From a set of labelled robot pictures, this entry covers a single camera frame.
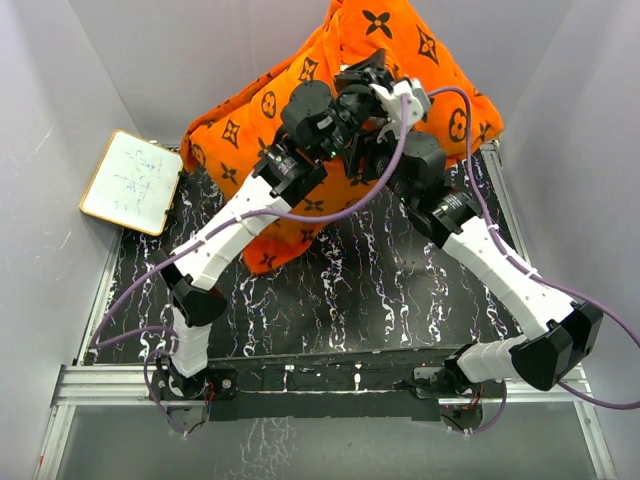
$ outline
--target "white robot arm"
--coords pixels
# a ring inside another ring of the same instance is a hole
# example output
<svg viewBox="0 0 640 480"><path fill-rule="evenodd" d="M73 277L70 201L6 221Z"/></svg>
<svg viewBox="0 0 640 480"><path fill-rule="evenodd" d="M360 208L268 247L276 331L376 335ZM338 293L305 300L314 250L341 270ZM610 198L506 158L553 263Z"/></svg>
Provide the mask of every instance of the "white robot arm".
<svg viewBox="0 0 640 480"><path fill-rule="evenodd" d="M163 270L174 300L173 328L179 336L178 349L171 358L174 376L188 379L206 368L211 324L226 307L215 289L216 282L249 242L276 220L269 215L243 220L240 215L264 208L289 212L326 177L322 162L336 154L343 157L347 176L361 169L364 158L364 170L358 173L378 178L399 132L400 95L411 98L410 126L429 110L420 83L408 79L393 82L376 55L336 77L340 92L336 99L322 82L301 84L283 109L283 128L269 153L225 207L172 252L179 254L205 241L207 234L225 221L238 219ZM365 139L361 127L371 117L383 118L386 124L382 133ZM429 380L429 386L462 393L486 380L522 377L532 386L548 390L590 353L602 312L588 304L575 304L567 295L534 282L511 265L493 243L476 203L446 184L445 162L446 154L432 136L411 132L401 163L387 186L405 205L414 227L472 271L507 307L522 335L465 345ZM505 247L509 256L533 270Z"/></svg>

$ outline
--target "orange pillow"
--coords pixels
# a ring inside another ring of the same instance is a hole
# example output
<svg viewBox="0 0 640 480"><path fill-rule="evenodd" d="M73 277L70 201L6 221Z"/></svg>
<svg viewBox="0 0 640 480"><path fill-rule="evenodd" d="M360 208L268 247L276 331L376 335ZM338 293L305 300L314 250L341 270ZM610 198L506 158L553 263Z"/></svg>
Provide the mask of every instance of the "orange pillow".
<svg viewBox="0 0 640 480"><path fill-rule="evenodd" d="M340 67L360 62L379 48L386 50L387 68L395 78L417 77L427 92L457 86L468 93L474 150L502 131L498 111L467 80L407 0L332 0L323 26L293 57L193 122L180 150L186 169L203 165L225 198L231 198L268 150L282 124L282 107L295 87L321 80L336 95L333 77ZM462 98L444 93L433 101L427 121L415 129L435 135L452 165L465 156L466 124ZM325 167L328 178L293 213L336 213L361 199L375 183L346 178L339 158ZM302 254L325 225L278 220L249 244L244 260L252 272L268 272Z"/></svg>

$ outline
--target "table surface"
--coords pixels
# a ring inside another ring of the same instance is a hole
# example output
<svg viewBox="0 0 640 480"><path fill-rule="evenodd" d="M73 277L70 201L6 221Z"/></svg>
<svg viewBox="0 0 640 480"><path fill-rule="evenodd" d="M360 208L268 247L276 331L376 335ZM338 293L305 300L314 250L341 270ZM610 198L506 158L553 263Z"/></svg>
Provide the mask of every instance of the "table surface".
<svg viewBox="0 0 640 480"><path fill-rule="evenodd" d="M482 194L511 243L481 153L474 159ZM456 188L468 191L464 162L450 175ZM153 251L182 244L222 205L221 193L205 173L181 180L176 218L160 237L123 233L108 303L152 267ZM386 190L362 212L326 227L304 255L284 267L255 276L237 259L218 287L229 306L212 328L210 357L458 346L518 334L503 305L471 272L418 234ZM157 276L117 312L102 339L171 323L168 291ZM163 335L145 333L97 354L89 351L84 362L141 363L149 351L165 345Z"/></svg>

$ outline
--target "white wall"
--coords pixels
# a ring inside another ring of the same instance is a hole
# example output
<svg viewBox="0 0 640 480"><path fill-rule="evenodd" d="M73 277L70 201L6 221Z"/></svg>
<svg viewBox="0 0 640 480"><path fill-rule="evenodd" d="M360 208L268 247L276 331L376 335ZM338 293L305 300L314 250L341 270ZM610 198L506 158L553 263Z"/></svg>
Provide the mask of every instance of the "white wall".
<svg viewBox="0 0 640 480"><path fill-rule="evenodd" d="M640 4L574 2L507 125L503 162L534 264L640 330ZM601 398L640 398L640 352L607 321L585 361ZM637 479L640 412L598 409L620 478Z"/></svg>
<svg viewBox="0 0 640 480"><path fill-rule="evenodd" d="M194 118L294 53L322 23L329 5L328 0L70 2L142 135L169 143L179 142ZM571 0L412 3L507 120Z"/></svg>
<svg viewBox="0 0 640 480"><path fill-rule="evenodd" d="M0 38L0 477L24 480L113 240L78 203L135 126L66 0L0 0Z"/></svg>

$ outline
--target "whiteboard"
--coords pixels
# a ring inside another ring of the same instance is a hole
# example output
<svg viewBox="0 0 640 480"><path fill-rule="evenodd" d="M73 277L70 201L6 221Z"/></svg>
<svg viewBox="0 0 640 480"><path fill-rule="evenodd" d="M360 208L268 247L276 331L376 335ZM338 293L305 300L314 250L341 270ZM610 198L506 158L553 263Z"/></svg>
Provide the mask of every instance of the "whiteboard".
<svg viewBox="0 0 640 480"><path fill-rule="evenodd" d="M108 222L160 235L181 171L178 154L116 130L80 209Z"/></svg>

